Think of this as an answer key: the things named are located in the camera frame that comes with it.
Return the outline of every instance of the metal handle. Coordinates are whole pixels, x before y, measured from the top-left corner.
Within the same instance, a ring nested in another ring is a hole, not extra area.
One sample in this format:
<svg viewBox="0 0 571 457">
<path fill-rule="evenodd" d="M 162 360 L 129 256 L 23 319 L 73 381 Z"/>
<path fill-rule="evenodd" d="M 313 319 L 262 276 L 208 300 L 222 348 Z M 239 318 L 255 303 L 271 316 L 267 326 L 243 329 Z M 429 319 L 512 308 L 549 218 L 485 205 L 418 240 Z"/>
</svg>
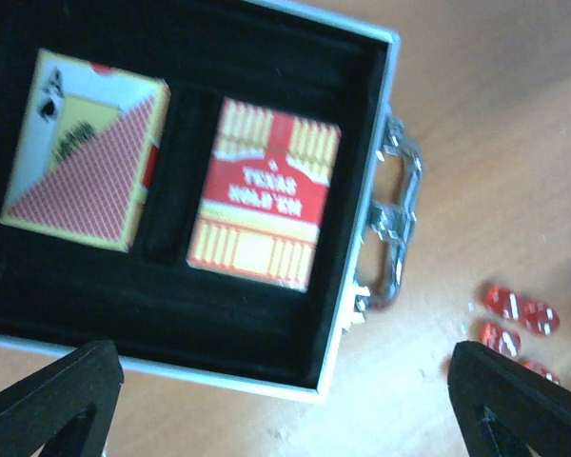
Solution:
<svg viewBox="0 0 571 457">
<path fill-rule="evenodd" d="M 386 155 L 404 159 L 404 182 L 397 205 L 384 205 L 375 200 L 370 203 L 368 226 L 388 244 L 385 278 L 381 290 L 373 291 L 358 285 L 355 301 L 358 312 L 367 308 L 387 308 L 400 292 L 408 244 L 417 225 L 415 208 L 423 176 L 421 149 L 404 134 L 404 124 L 400 120 L 390 119 L 387 123 L 383 150 L 377 155 L 382 161 Z"/>
</svg>

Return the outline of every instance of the wooden table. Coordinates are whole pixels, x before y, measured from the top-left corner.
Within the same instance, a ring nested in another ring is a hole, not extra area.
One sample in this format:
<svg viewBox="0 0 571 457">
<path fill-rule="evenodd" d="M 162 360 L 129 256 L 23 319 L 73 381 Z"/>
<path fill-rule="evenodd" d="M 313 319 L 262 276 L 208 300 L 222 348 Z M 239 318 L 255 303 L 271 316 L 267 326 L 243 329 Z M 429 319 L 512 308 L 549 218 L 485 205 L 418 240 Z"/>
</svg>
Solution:
<svg viewBox="0 0 571 457">
<path fill-rule="evenodd" d="M 558 310 L 560 331 L 523 332 L 522 352 L 571 389 L 571 0 L 309 3 L 403 38 L 393 106 L 426 178 L 402 295 L 344 337 L 321 407 L 128 372 L 110 457 L 464 456 L 444 361 L 476 337 L 486 281 Z M 393 169 L 379 173 L 385 201 Z M 48 362 L 0 349 L 0 389 Z"/>
</svg>

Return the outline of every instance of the poker case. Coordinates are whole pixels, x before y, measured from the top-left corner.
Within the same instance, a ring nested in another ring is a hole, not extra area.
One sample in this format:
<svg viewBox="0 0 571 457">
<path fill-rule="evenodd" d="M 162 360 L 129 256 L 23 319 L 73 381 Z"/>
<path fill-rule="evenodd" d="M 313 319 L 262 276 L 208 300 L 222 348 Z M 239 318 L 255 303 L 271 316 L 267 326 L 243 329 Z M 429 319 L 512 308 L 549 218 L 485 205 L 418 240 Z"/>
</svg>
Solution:
<svg viewBox="0 0 571 457">
<path fill-rule="evenodd" d="M 1 2 L 0 208 L 41 48 L 163 78 L 171 99 L 129 253 L 0 225 L 0 347 L 62 355 L 111 339 L 125 368 L 325 398 L 343 326 L 395 297 L 416 222 L 421 159 L 390 117 L 398 35 L 277 0 Z M 305 293 L 187 265 L 225 97 L 341 129 Z M 406 163 L 399 205 L 371 199 L 387 155 Z M 368 227 L 390 244 L 380 295 L 355 277 Z"/>
</svg>

